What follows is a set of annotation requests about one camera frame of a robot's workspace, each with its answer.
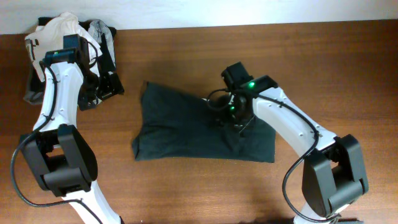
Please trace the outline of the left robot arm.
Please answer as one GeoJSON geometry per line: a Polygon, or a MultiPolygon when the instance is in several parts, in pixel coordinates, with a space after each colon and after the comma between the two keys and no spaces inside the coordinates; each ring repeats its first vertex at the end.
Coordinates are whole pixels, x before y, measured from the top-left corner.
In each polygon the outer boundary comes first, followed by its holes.
{"type": "Polygon", "coordinates": [[[47,52],[40,66],[45,75],[44,100],[30,134],[21,137],[11,161],[11,175],[19,152],[24,156],[39,187],[58,202],[34,203],[12,183],[17,195],[33,207],[71,205],[84,223],[122,223],[106,201],[97,182],[94,152],[76,128],[81,86],[94,84],[87,54],[76,48],[47,52]]]}

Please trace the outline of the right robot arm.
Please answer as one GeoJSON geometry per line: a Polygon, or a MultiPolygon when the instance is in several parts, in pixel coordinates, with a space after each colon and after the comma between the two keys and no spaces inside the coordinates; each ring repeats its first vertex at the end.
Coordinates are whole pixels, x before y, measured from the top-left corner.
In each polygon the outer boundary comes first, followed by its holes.
{"type": "Polygon", "coordinates": [[[230,113],[250,111],[270,125],[297,153],[282,181],[282,194],[295,213],[293,223],[341,223],[340,213],[369,190],[363,152],[351,134],[339,137],[325,129],[285,94],[268,76],[234,77],[224,74],[225,105],[230,113]],[[287,181],[303,165],[305,205],[294,207],[287,195],[287,181]]]}

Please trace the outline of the dark green Nike t-shirt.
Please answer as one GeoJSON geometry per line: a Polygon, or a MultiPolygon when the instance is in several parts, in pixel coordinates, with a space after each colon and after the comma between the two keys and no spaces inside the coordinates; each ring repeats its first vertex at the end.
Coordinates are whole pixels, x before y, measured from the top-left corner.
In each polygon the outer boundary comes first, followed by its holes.
{"type": "Polygon", "coordinates": [[[137,161],[166,157],[275,161],[275,130],[252,117],[236,124],[206,101],[147,82],[141,95],[142,127],[132,142],[137,161]]]}

